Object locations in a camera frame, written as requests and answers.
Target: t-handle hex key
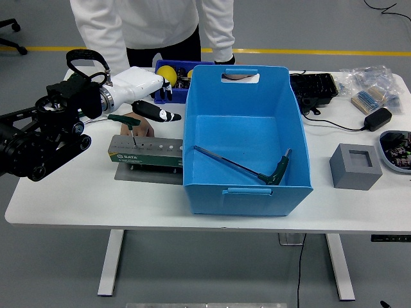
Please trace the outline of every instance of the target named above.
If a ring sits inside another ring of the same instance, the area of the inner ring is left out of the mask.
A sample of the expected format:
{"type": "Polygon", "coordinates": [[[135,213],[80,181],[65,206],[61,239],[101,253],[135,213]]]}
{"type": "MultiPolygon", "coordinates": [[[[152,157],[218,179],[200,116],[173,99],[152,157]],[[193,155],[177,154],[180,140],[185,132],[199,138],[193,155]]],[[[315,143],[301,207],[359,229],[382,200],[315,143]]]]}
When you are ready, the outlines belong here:
{"type": "Polygon", "coordinates": [[[259,178],[264,183],[266,183],[266,185],[279,185],[280,184],[281,179],[283,178],[283,176],[285,174],[285,171],[287,169],[288,161],[290,160],[288,157],[290,156],[290,154],[292,152],[291,149],[288,149],[287,152],[285,153],[285,155],[281,157],[281,160],[277,164],[277,167],[276,167],[275,171],[273,172],[273,174],[268,176],[268,175],[264,175],[263,173],[255,172],[254,170],[251,170],[247,167],[244,167],[240,164],[237,164],[236,162],[233,162],[232,160],[229,160],[225,157],[222,157],[221,155],[218,155],[218,154],[213,153],[209,150],[201,148],[200,146],[194,146],[194,150],[197,150],[197,151],[199,151],[203,154],[206,154],[207,156],[210,156],[211,158],[213,158],[215,160],[224,160],[226,162],[229,162],[230,164],[233,164],[237,167],[240,167],[244,170],[247,170],[249,173],[252,173],[253,175],[256,175],[257,178],[259,178]]]}

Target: table leg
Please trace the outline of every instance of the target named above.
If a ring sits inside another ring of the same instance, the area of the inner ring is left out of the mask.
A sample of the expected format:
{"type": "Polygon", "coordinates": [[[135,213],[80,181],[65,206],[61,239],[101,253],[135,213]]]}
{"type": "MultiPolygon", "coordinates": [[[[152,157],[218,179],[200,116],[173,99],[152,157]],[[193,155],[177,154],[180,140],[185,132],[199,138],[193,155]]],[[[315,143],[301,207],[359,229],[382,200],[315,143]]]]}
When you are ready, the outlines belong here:
{"type": "Polygon", "coordinates": [[[278,233],[278,240],[281,246],[302,246],[304,241],[303,233],[278,233]]]}
{"type": "Polygon", "coordinates": [[[109,243],[105,254],[103,271],[101,273],[100,286],[98,287],[97,294],[99,296],[113,295],[123,234],[124,230],[112,229],[110,231],[109,243]]]}
{"type": "Polygon", "coordinates": [[[340,300],[355,300],[340,234],[326,234],[326,237],[340,300]]]}

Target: gray square holder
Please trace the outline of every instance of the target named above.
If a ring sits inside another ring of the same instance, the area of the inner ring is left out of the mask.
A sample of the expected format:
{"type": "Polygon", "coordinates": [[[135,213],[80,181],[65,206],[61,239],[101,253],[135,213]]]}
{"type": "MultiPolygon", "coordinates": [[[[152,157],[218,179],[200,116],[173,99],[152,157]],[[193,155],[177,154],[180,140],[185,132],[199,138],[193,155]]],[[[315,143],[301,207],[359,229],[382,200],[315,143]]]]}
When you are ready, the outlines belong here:
{"type": "Polygon", "coordinates": [[[329,165],[335,188],[368,191],[383,174],[374,146],[340,143],[329,165]]]}

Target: plastic bag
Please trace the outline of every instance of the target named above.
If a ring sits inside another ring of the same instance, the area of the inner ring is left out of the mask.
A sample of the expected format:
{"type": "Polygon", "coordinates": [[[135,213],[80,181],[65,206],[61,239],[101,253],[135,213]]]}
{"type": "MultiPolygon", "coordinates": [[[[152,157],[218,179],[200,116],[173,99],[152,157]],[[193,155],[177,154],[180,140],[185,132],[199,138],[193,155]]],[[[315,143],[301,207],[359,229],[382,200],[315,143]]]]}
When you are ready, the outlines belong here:
{"type": "Polygon", "coordinates": [[[338,90],[338,96],[351,95],[351,75],[348,72],[343,72],[342,76],[334,76],[334,82],[338,90]]]}
{"type": "Polygon", "coordinates": [[[398,87],[390,69],[384,65],[343,69],[345,82],[352,95],[351,102],[364,114],[370,114],[378,108],[385,107],[392,114],[402,114],[398,87]]]}

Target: yellow floor line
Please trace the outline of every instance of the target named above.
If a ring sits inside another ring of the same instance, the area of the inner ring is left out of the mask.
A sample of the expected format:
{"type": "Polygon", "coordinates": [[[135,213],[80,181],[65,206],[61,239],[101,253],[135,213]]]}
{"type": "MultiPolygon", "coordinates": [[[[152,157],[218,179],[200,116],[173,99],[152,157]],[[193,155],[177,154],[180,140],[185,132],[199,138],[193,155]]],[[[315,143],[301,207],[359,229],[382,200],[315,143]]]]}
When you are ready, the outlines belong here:
{"type": "MultiPolygon", "coordinates": [[[[32,46],[28,51],[70,51],[85,48],[83,46],[32,46]]],[[[0,51],[15,51],[12,47],[1,46],[0,51]]],[[[211,48],[202,48],[203,53],[211,53],[211,48]]],[[[359,51],[359,50],[325,50],[325,49],[253,49],[234,48],[234,53],[266,55],[332,55],[332,56],[411,56],[409,51],[359,51]]]]}

